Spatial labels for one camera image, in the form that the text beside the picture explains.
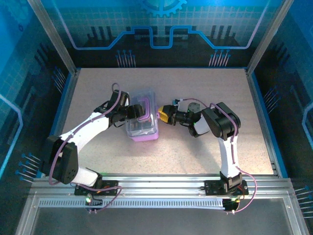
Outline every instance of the black mounting bracket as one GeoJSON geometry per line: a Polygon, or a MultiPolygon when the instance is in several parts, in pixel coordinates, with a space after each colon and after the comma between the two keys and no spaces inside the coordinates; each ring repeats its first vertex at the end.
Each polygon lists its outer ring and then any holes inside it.
{"type": "Polygon", "coordinates": [[[248,196],[249,190],[245,180],[242,183],[226,192],[221,180],[206,180],[204,181],[204,187],[201,190],[205,190],[206,196],[248,196]]]}
{"type": "MultiPolygon", "coordinates": [[[[110,109],[118,98],[118,90],[113,91],[111,99],[97,107],[94,112],[95,113],[105,113],[108,109],[110,109]]],[[[144,109],[141,105],[127,105],[126,102],[129,100],[129,94],[127,92],[121,91],[120,99],[114,109],[106,114],[106,117],[109,118],[109,127],[114,123],[119,121],[130,120],[133,118],[141,117],[145,114],[144,109]]]]}
{"type": "MultiPolygon", "coordinates": [[[[41,148],[41,163],[39,170],[49,175],[55,154],[64,141],[57,136],[49,136],[41,148]]],[[[75,143],[67,143],[62,149],[62,157],[58,157],[52,178],[63,184],[69,184],[78,172],[77,146],[75,143]]]]}
{"type": "Polygon", "coordinates": [[[224,211],[231,212],[232,210],[237,210],[239,207],[239,202],[237,200],[231,199],[223,199],[223,207],[225,208],[224,211]]]}
{"type": "MultiPolygon", "coordinates": [[[[117,180],[102,180],[102,175],[98,173],[98,178],[92,188],[102,189],[102,188],[112,188],[115,186],[118,186],[117,180]]],[[[74,195],[87,196],[88,194],[91,194],[92,196],[116,196],[117,189],[112,189],[108,191],[93,191],[93,190],[88,190],[86,188],[76,185],[74,195]]]]}
{"type": "MultiPolygon", "coordinates": [[[[224,110],[224,112],[226,112],[230,116],[230,118],[234,120],[237,127],[240,128],[241,122],[239,117],[233,111],[231,111],[231,109],[228,108],[227,105],[221,102],[218,103],[217,106],[224,110]]],[[[235,131],[234,125],[218,109],[206,108],[203,109],[201,113],[205,118],[207,124],[209,125],[212,134],[215,137],[222,138],[224,141],[226,141],[227,138],[234,135],[235,131]]]]}

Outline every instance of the aluminum frame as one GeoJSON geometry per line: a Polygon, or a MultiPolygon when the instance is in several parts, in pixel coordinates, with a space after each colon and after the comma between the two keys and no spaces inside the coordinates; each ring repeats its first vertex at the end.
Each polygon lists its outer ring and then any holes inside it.
{"type": "Polygon", "coordinates": [[[249,64],[248,64],[248,75],[251,76],[253,71],[255,70],[256,66],[260,62],[264,52],[268,48],[270,42],[272,41],[273,37],[275,36],[280,24],[283,22],[286,14],[288,13],[291,5],[293,4],[294,0],[285,0],[280,9],[277,11],[270,27],[265,32],[263,38],[261,39],[258,47],[256,48],[249,64]]]}
{"type": "MultiPolygon", "coordinates": [[[[212,201],[214,199],[221,199],[227,197],[215,197],[206,196],[200,187],[204,185],[204,180],[218,180],[219,176],[212,175],[122,175],[122,174],[110,174],[103,177],[104,180],[118,180],[119,185],[123,187],[118,201],[125,199],[136,199],[138,202],[146,202],[148,200],[161,199],[164,202],[171,201],[173,199],[183,200],[203,200],[212,201]]],[[[251,198],[254,192],[254,182],[251,178],[244,177],[247,181],[249,196],[246,199],[251,198]]],[[[292,183],[290,179],[278,179],[274,176],[256,176],[258,183],[258,192],[256,199],[271,199],[282,198],[288,215],[288,219],[294,234],[309,234],[306,227],[304,218],[301,214],[299,204],[297,202],[296,195],[294,193],[292,183]]],[[[53,199],[54,201],[62,200],[77,200],[77,198],[83,199],[84,196],[75,196],[74,188],[70,185],[60,184],[58,186],[50,186],[47,178],[35,179],[24,207],[16,235],[28,235],[31,234],[34,228],[34,222],[38,208],[49,207],[40,203],[42,199],[53,199]]],[[[51,204],[51,207],[65,207],[63,204],[51,204]]],[[[75,207],[85,207],[84,204],[76,205],[75,207]]],[[[166,203],[160,205],[159,208],[166,208],[166,203]]],[[[176,208],[195,208],[192,204],[190,206],[181,205],[176,208]]]]}
{"type": "Polygon", "coordinates": [[[43,26],[52,44],[56,48],[58,54],[63,60],[63,63],[65,64],[69,73],[75,75],[77,72],[76,66],[74,65],[72,58],[70,57],[65,45],[63,44],[63,41],[60,35],[58,34],[58,31],[56,30],[47,11],[45,10],[41,0],[27,0],[27,1],[31,8],[33,9],[34,13],[36,14],[41,25],[43,26]]]}

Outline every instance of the plastic container lid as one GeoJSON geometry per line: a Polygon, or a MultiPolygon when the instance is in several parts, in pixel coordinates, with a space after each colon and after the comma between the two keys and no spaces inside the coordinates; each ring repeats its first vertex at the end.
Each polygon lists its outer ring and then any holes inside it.
{"type": "Polygon", "coordinates": [[[157,139],[157,106],[154,91],[149,88],[129,92],[129,95],[130,105],[140,104],[145,110],[145,115],[126,123],[127,135],[134,141],[157,139]]]}

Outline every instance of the purple cable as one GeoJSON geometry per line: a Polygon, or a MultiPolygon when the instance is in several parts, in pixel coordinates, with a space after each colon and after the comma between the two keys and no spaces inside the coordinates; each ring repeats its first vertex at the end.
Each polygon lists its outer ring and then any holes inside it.
{"type": "MultiPolygon", "coordinates": [[[[234,135],[231,137],[231,142],[234,141],[234,138],[235,136],[238,135],[238,127],[237,127],[237,124],[235,123],[235,121],[223,110],[221,109],[219,106],[217,106],[216,104],[214,103],[211,103],[210,104],[210,108],[214,106],[216,109],[218,109],[222,114],[224,114],[225,117],[227,117],[230,122],[233,124],[234,128],[235,128],[235,132],[234,132],[234,135]]],[[[231,145],[231,158],[233,159],[233,164],[235,164],[235,156],[234,156],[234,145],[231,145]]]]}
{"type": "Polygon", "coordinates": [[[195,101],[197,101],[197,102],[199,102],[199,103],[201,103],[205,108],[207,108],[207,105],[206,104],[204,104],[201,100],[198,100],[198,99],[195,99],[195,98],[187,98],[187,99],[183,99],[183,101],[186,101],[186,100],[195,100],[195,101]]]}
{"type": "Polygon", "coordinates": [[[254,193],[253,193],[253,195],[252,195],[252,197],[251,197],[251,200],[248,202],[248,204],[246,204],[246,205],[245,205],[243,208],[241,208],[240,210],[235,211],[234,213],[241,212],[241,211],[243,211],[245,208],[247,208],[247,207],[251,204],[251,202],[253,201],[253,199],[254,199],[254,197],[255,197],[255,195],[256,195],[256,191],[258,190],[258,185],[257,185],[256,179],[253,177],[253,175],[249,174],[248,172],[245,172],[245,171],[241,170],[241,169],[240,169],[239,167],[237,167],[237,166],[236,166],[236,168],[237,168],[241,173],[246,174],[246,175],[250,176],[250,177],[253,179],[254,184],[255,184],[255,190],[254,190],[254,193]]]}
{"type": "Polygon", "coordinates": [[[85,189],[88,189],[90,191],[96,191],[96,192],[98,192],[98,191],[104,192],[104,191],[109,191],[109,190],[112,190],[112,189],[119,189],[118,193],[115,195],[115,197],[108,204],[106,204],[104,207],[102,207],[102,208],[100,208],[100,209],[98,209],[96,211],[93,211],[95,214],[97,212],[100,212],[100,211],[104,210],[109,205],[111,205],[114,202],[114,200],[119,196],[121,191],[122,191],[122,186],[114,186],[114,187],[111,187],[111,188],[94,189],[94,188],[87,187],[86,185],[81,185],[81,184],[77,184],[77,185],[80,186],[80,187],[83,187],[85,189]]]}
{"type": "MultiPolygon", "coordinates": [[[[234,121],[223,109],[221,109],[219,106],[217,106],[217,105],[214,104],[214,103],[211,103],[211,104],[210,104],[210,108],[211,108],[212,106],[214,106],[214,107],[215,107],[216,109],[218,109],[222,114],[224,114],[225,117],[227,117],[227,118],[231,121],[231,123],[234,125],[235,132],[234,132],[234,135],[233,135],[232,138],[231,138],[231,142],[233,142],[235,136],[238,135],[238,127],[237,127],[237,124],[236,124],[235,121],[234,121]]],[[[236,162],[235,162],[235,156],[234,156],[234,145],[231,145],[231,157],[232,157],[232,159],[233,159],[233,164],[235,164],[236,162]]],[[[257,191],[257,189],[258,189],[258,186],[257,186],[257,183],[256,183],[256,179],[253,177],[253,175],[251,175],[251,174],[249,174],[249,173],[247,173],[247,172],[241,170],[238,166],[236,166],[236,168],[237,168],[241,173],[246,174],[246,175],[250,176],[250,177],[253,179],[253,181],[254,181],[254,183],[255,183],[255,190],[254,190],[254,193],[253,193],[253,195],[252,195],[252,197],[251,197],[251,200],[248,202],[248,204],[246,204],[246,206],[244,206],[244,207],[241,208],[240,210],[235,211],[234,213],[241,212],[241,211],[243,211],[245,208],[247,208],[247,207],[251,204],[251,202],[253,201],[253,199],[254,199],[254,197],[255,197],[255,195],[256,195],[256,191],[257,191]]]]}
{"type": "Polygon", "coordinates": [[[112,92],[113,92],[114,85],[117,85],[117,86],[118,86],[118,96],[117,96],[116,102],[113,104],[113,106],[112,106],[110,109],[108,109],[106,112],[104,112],[103,114],[101,114],[101,115],[99,115],[99,116],[97,116],[97,117],[95,117],[95,118],[92,118],[92,119],[90,119],[90,120],[88,120],[88,121],[82,123],[80,126],[78,126],[78,127],[73,131],[73,133],[72,133],[71,135],[69,135],[69,136],[66,138],[66,140],[65,140],[65,141],[61,144],[61,146],[59,147],[57,153],[55,154],[55,157],[54,157],[54,159],[53,159],[53,162],[52,162],[52,165],[51,165],[51,169],[50,169],[50,172],[49,172],[49,184],[50,184],[50,185],[56,185],[56,184],[59,183],[59,181],[57,181],[57,182],[52,182],[52,175],[53,175],[53,171],[54,171],[55,165],[56,165],[56,163],[57,163],[58,157],[59,157],[59,155],[60,155],[62,149],[64,148],[64,146],[67,144],[67,142],[68,142],[71,138],[73,138],[73,136],[74,136],[80,129],[82,129],[84,126],[86,126],[87,124],[89,124],[89,123],[91,123],[91,122],[93,122],[93,121],[95,121],[95,120],[98,120],[98,119],[102,118],[103,116],[105,116],[106,114],[108,114],[109,112],[111,112],[111,111],[115,108],[115,106],[118,104],[119,99],[120,99],[120,97],[121,97],[121,89],[120,89],[120,86],[119,86],[118,83],[113,83],[113,84],[112,84],[112,92]]]}

